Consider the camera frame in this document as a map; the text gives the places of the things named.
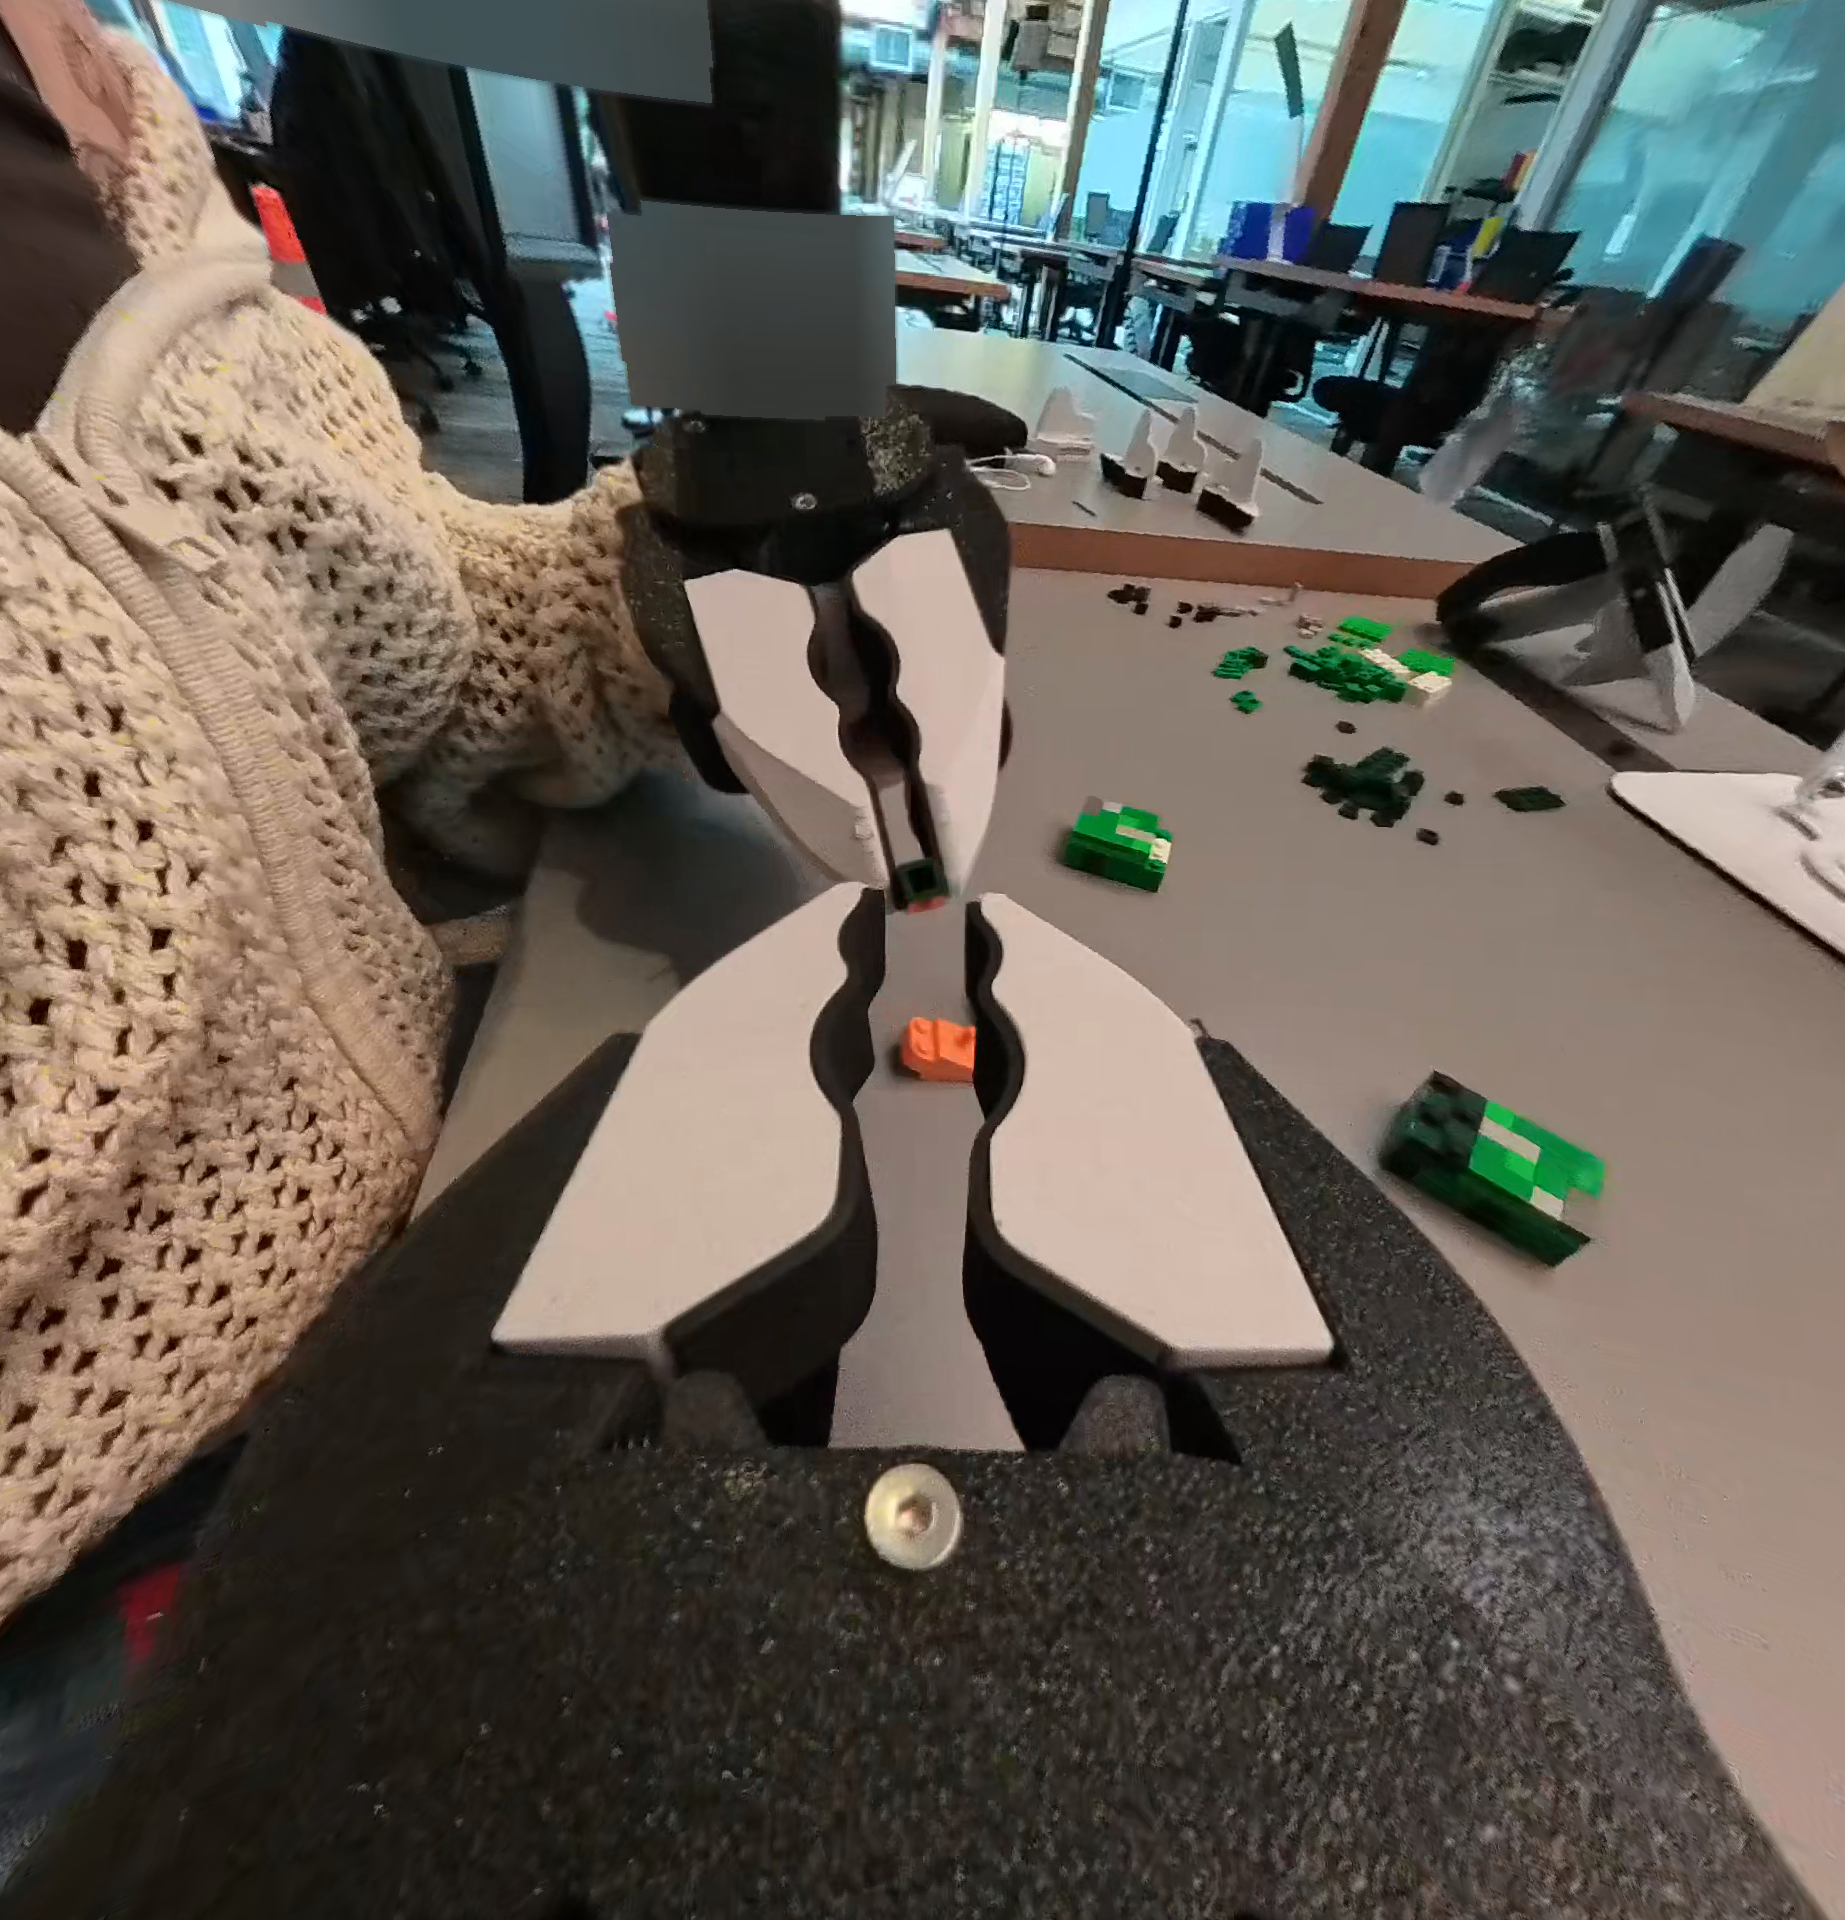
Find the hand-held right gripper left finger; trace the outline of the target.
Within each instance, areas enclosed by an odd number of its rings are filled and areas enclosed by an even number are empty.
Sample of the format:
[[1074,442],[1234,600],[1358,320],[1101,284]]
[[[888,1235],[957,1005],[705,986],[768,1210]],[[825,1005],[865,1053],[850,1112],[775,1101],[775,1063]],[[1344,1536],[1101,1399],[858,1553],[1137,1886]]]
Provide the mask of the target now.
[[879,893],[838,883],[669,992],[492,1340],[727,1374],[768,1440],[830,1440],[879,1250],[858,1127],[878,986]]

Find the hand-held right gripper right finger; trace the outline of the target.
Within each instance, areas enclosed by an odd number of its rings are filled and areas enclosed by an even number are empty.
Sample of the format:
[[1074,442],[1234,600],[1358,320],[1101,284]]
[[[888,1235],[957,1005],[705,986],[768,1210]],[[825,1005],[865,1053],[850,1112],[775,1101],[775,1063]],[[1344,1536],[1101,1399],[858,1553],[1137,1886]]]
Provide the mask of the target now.
[[1129,1407],[1234,1454],[1205,1382],[1337,1361],[1322,1298],[1197,1032],[1005,893],[966,907],[973,1101],[963,1313],[1029,1454]]

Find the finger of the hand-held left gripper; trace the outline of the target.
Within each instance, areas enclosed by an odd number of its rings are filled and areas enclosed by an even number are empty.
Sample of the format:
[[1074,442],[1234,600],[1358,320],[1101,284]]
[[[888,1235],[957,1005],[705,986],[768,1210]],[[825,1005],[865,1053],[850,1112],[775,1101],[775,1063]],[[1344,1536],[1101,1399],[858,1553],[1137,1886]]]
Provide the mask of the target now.
[[687,576],[711,741],[742,793],[830,883],[879,890],[879,828],[814,677],[814,599],[765,571]]
[[994,820],[1005,659],[945,529],[901,533],[858,564],[858,659],[869,682],[858,768],[888,872],[935,857],[966,883]]

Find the small green white lego block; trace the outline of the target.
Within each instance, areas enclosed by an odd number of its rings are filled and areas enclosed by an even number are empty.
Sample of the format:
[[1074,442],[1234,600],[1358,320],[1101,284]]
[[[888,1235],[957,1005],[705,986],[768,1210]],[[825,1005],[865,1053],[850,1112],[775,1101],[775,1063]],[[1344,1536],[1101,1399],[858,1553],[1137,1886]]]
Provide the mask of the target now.
[[1061,872],[1156,893],[1174,861],[1174,832],[1147,806],[1085,793],[1055,857]]

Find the large green mosaic lego block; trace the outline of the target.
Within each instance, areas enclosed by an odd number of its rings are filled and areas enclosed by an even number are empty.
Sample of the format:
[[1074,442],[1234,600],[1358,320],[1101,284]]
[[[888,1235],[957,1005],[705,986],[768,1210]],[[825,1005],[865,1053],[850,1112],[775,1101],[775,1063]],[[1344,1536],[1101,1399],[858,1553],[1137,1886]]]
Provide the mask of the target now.
[[1441,1070],[1393,1112],[1377,1168],[1540,1265],[1590,1245],[1578,1197],[1606,1180],[1604,1155]]

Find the pile of bright green lego bricks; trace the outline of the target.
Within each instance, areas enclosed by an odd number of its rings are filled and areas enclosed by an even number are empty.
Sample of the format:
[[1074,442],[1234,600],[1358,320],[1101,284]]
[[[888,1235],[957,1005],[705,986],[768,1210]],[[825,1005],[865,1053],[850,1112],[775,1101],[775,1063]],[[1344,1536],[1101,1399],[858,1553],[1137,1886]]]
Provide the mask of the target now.
[[1232,682],[1232,706],[1241,715],[1259,706],[1257,677],[1266,677],[1276,659],[1288,667],[1294,682],[1312,682],[1348,706],[1436,706],[1461,677],[1453,651],[1423,646],[1377,616],[1344,616],[1327,625],[1307,616],[1279,651],[1232,646],[1214,659],[1210,677]]

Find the pile of dark green lego bricks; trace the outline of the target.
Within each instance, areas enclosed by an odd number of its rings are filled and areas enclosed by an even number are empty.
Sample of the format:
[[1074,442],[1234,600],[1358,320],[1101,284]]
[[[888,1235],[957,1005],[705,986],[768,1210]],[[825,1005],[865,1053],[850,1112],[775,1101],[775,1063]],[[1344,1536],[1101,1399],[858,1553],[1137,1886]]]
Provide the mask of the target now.
[[1412,750],[1375,745],[1369,761],[1312,761],[1299,786],[1317,788],[1344,820],[1397,828],[1429,775]]

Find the grey desk with wood edge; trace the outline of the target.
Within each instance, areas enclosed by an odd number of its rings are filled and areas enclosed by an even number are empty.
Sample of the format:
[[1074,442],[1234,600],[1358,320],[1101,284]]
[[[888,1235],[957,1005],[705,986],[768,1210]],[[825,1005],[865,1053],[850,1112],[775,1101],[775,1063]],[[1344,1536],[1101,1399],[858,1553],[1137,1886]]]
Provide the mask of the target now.
[[1126,346],[1055,346],[1017,334],[901,331],[894,370],[904,388],[966,389],[1025,424],[1041,415],[1049,389],[1065,389],[1106,454],[1137,424],[1156,442],[1174,438],[1180,409],[1197,409],[1205,463],[1259,446],[1257,529],[1222,529],[1180,492],[1117,500],[1101,481],[1101,454],[1061,463],[1049,481],[1005,492],[1012,564],[1029,571],[1101,571],[1160,582],[1241,582],[1241,593],[1358,593],[1397,600],[1436,600],[1461,571],[1512,552],[1512,533],[1423,503],[1412,486],[1377,481],[1317,442],[1259,424],[1185,381],[1156,376]]

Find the orange traffic cone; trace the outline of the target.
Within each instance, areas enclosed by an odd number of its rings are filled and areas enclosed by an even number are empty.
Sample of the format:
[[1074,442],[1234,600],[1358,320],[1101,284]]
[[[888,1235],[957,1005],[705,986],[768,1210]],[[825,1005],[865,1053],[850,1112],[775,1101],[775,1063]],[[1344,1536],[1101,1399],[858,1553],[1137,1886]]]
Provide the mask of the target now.
[[325,305],[314,274],[302,264],[302,238],[285,214],[285,190],[253,180],[253,220],[263,220],[263,241],[265,241],[265,264],[273,264],[273,284],[325,320],[327,305]]

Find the long wooden office desk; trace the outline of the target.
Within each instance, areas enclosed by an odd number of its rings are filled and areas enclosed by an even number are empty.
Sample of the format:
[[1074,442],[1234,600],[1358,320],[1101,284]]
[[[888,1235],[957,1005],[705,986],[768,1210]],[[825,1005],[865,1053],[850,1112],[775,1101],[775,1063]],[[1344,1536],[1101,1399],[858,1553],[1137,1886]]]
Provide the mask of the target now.
[[1552,300],[1436,293],[1412,278],[1327,274],[1299,264],[1137,264],[1137,300],[1156,305],[1147,360],[1165,376],[1180,334],[1232,331],[1234,346],[1197,388],[1246,415],[1307,404],[1322,343],[1387,334],[1412,323],[1436,334],[1469,334],[1476,370],[1495,370],[1512,334],[1552,320]]

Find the cream knit cardigan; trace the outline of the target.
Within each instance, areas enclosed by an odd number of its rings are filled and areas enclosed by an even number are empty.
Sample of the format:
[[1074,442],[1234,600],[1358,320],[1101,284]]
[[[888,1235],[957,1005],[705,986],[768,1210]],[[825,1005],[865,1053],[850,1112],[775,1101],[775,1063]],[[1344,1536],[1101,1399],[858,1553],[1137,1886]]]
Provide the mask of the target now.
[[421,481],[192,106],[0,5],[0,1628],[280,1374],[443,1131],[373,640],[291,564]]

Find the wooden pillar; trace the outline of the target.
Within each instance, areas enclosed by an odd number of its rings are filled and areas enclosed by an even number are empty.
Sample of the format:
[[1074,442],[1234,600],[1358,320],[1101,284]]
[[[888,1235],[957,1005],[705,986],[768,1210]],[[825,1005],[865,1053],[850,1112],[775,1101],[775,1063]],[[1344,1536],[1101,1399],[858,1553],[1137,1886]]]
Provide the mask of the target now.
[[1327,220],[1344,198],[1344,180],[1369,133],[1369,106],[1393,63],[1406,10],[1412,0],[1352,0],[1344,10],[1327,87],[1322,87],[1317,127],[1307,133],[1299,174],[1294,174],[1294,198],[1312,203],[1317,220]]

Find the white book stand base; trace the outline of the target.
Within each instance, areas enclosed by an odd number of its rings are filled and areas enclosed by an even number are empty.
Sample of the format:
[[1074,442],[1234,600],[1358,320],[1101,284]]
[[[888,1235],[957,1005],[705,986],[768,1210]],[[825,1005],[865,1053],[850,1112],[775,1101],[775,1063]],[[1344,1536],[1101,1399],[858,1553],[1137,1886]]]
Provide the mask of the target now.
[[1738,893],[1845,956],[1845,793],[1790,813],[1804,775],[1613,768],[1606,793]]

